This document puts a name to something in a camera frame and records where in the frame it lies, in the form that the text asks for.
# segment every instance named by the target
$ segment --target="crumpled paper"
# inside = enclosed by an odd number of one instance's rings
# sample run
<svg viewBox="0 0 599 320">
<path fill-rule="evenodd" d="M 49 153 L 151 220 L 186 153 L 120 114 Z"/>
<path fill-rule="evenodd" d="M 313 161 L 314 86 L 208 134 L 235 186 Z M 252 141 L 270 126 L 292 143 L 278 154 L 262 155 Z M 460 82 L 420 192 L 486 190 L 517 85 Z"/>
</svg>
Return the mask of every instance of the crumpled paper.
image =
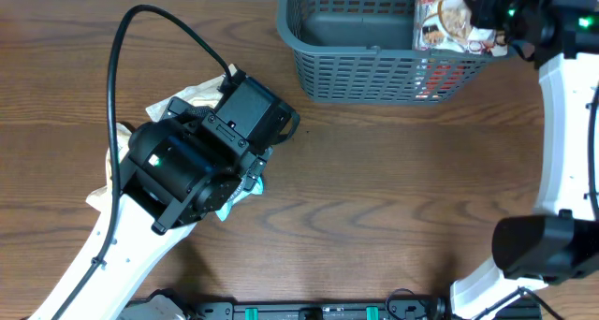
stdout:
<svg viewBox="0 0 599 320">
<path fill-rule="evenodd" d="M 229 69 L 231 71 L 231 74 L 235 74 L 235 72 L 237 71 L 237 69 L 233 65 L 230 65 Z M 159 102 L 149 106 L 148 108 L 146 108 L 146 112 L 148 113 L 148 115 L 150 116 L 150 119 L 152 119 L 152 121 L 157 122 L 158 120 L 160 120 L 162 113 L 167 108 L 168 101 L 170 101 L 170 99 L 173 96 L 178 96 L 179 98 L 181 98 L 182 100 L 185 100 L 186 102 L 190 103 L 193 106 L 210 106 L 210 107 L 214 108 L 216 106 L 216 104 L 218 104 L 218 101 L 223 96 L 223 94 L 218 92 L 218 86 L 223 82 L 224 77 L 225 77 L 224 75 L 221 75 L 212 80 L 202 82 L 201 84 L 199 84 L 197 86 L 186 87 L 185 89 L 179 91 L 177 94 L 172 95 L 162 101 L 159 101 Z M 117 123 L 116 129 L 117 129 L 117 142 L 119 145 L 119 158 L 120 158 L 119 161 L 121 161 L 121 160 L 123 160 L 123 158 L 127 154 L 127 152 L 129 152 L 128 142 L 129 142 L 129 138 L 131 138 L 131 131 L 129 131 L 122 124 L 118 124 L 118 123 Z M 87 202 L 87 204 L 91 205 L 92 207 L 94 207 L 94 209 L 96 209 L 98 211 L 103 211 L 104 209 L 110 209 L 110 206 L 112 204 L 112 180 L 110 179 L 112 177 L 112 170 L 110 168 L 110 150 L 108 150 L 106 152 L 105 168 L 106 168 L 106 186 L 99 188 L 97 190 L 94 190 L 85 199 L 85 202 Z M 262 182 L 262 179 L 260 178 L 260 179 L 258 179 L 258 182 L 254 186 L 254 189 L 252 190 L 252 192 L 248 193 L 245 191 L 241 191 L 237 196 L 232 197 L 232 199 L 230 199 L 227 203 L 225 203 L 223 208 L 221 208 L 219 211 L 216 212 L 216 215 L 218 216 L 218 218 L 221 221 L 225 221 L 225 219 L 228 217 L 229 213 L 231 212 L 233 205 L 235 205 L 237 202 L 241 201 L 242 199 L 246 198 L 250 194 L 262 195 L 263 192 L 264 192 L 264 183 Z"/>
</svg>

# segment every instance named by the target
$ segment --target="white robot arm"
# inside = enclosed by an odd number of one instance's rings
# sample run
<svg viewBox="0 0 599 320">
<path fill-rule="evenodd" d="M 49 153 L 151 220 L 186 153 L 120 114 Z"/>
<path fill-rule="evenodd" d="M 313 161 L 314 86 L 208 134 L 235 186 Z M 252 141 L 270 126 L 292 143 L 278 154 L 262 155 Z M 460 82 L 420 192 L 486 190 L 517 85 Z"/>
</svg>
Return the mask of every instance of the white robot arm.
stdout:
<svg viewBox="0 0 599 320">
<path fill-rule="evenodd" d="M 599 83 L 599 55 L 579 53 L 577 59 L 557 55 L 539 70 L 545 107 L 543 173 L 533 213 L 559 215 L 570 210 L 578 220 L 594 221 L 589 194 L 587 127 L 590 108 Z M 470 276 L 451 286 L 453 312 L 471 319 L 498 303 L 519 287 L 538 290 L 548 284 L 540 278 L 507 279 L 487 259 Z M 481 319 L 492 319 L 497 308 Z"/>
<path fill-rule="evenodd" d="M 135 200 L 123 195 L 120 204 L 113 244 L 105 257 L 108 265 L 94 273 L 60 319 L 116 319 L 156 263 L 196 226 L 184 225 L 159 236 L 151 229 L 154 218 Z M 109 211 L 100 213 L 75 260 L 29 319 L 52 319 L 90 267 L 90 259 L 99 252 L 109 219 Z"/>
</svg>

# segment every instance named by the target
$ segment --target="green led light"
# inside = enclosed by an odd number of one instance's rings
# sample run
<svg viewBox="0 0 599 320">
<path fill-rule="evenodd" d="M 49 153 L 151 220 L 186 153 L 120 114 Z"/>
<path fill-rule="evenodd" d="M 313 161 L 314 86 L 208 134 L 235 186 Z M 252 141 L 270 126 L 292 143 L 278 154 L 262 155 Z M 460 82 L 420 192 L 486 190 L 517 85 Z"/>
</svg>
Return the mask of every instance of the green led light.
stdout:
<svg viewBox="0 0 599 320">
<path fill-rule="evenodd" d="M 582 26 L 583 28 L 588 28 L 589 26 L 592 25 L 592 18 L 591 17 L 581 17 L 578 19 L 578 25 Z"/>
<path fill-rule="evenodd" d="M 148 163 L 152 167 L 158 167 L 158 166 L 160 166 L 160 158 L 158 156 L 156 156 L 155 154 L 152 154 L 152 156 L 150 156 L 150 158 L 148 159 Z"/>
</svg>

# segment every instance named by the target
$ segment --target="printed food image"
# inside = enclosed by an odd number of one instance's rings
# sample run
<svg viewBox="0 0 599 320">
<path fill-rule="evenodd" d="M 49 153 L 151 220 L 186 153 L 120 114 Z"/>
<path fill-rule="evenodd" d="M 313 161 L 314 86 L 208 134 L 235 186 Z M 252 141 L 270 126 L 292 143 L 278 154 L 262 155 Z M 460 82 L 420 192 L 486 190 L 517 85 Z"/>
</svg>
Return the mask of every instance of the printed food image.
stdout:
<svg viewBox="0 0 599 320">
<path fill-rule="evenodd" d="M 448 7 L 441 10 L 441 23 L 452 37 L 467 44 L 468 36 L 472 32 L 470 25 L 470 10 L 465 6 Z"/>
<path fill-rule="evenodd" d="M 424 40 L 432 45 L 441 44 L 443 39 L 445 39 L 445 36 L 439 31 L 437 25 L 424 26 L 422 28 L 422 34 L 424 35 Z"/>
<path fill-rule="evenodd" d="M 504 34 L 473 27 L 471 17 L 463 0 L 416 0 L 414 50 L 506 55 Z"/>
</svg>

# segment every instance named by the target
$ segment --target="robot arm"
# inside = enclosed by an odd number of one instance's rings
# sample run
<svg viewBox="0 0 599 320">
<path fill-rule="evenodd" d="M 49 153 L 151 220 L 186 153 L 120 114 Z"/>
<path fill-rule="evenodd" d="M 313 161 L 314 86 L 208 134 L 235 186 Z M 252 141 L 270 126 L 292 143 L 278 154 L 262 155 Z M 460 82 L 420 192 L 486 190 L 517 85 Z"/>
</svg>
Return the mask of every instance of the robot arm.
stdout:
<svg viewBox="0 0 599 320">
<path fill-rule="evenodd" d="M 587 126 L 590 115 L 588 105 L 592 102 L 595 87 L 599 82 L 597 66 L 599 55 L 579 53 L 576 60 L 564 59 L 563 54 L 560 54 L 540 68 L 539 83 L 545 107 L 545 138 L 543 173 L 539 196 L 533 207 L 534 214 L 558 216 L 561 210 L 569 210 L 575 220 L 595 219 L 588 198 Z M 500 242 L 495 239 L 502 235 L 503 233 L 496 231 L 493 236 L 493 255 L 503 253 L 496 249 L 500 247 Z M 562 240 L 564 247 L 570 244 L 570 240 L 566 235 L 565 240 Z M 503 259 L 504 255 L 498 258 L 500 262 Z M 545 258 L 536 259 L 536 266 L 545 266 L 548 269 Z M 525 259 L 521 263 L 510 263 L 508 267 L 532 264 Z M 455 314 L 470 319 L 500 302 L 519 287 L 534 291 L 547 286 L 546 280 L 540 276 L 506 278 L 504 270 L 498 268 L 491 256 L 470 276 L 452 284 L 451 306 Z M 512 297 L 504 306 L 519 297 L 520 295 Z M 500 310 L 501 308 L 495 309 L 483 319 L 492 319 Z"/>
<path fill-rule="evenodd" d="M 102 211 L 83 248 L 31 320 L 54 316 L 102 246 L 109 219 L 110 213 Z M 107 264 L 95 272 L 61 319 L 116 319 L 156 263 L 196 226 L 170 229 L 159 236 L 151 229 L 154 218 L 127 195 L 121 196 L 117 223 Z"/>
<path fill-rule="evenodd" d="M 589 185 L 590 104 L 599 81 L 597 0 L 465 0 L 472 23 L 534 45 L 545 108 L 543 173 L 533 216 L 495 227 L 492 256 L 451 286 L 463 318 L 491 319 L 528 290 L 599 269 L 599 232 Z"/>
</svg>

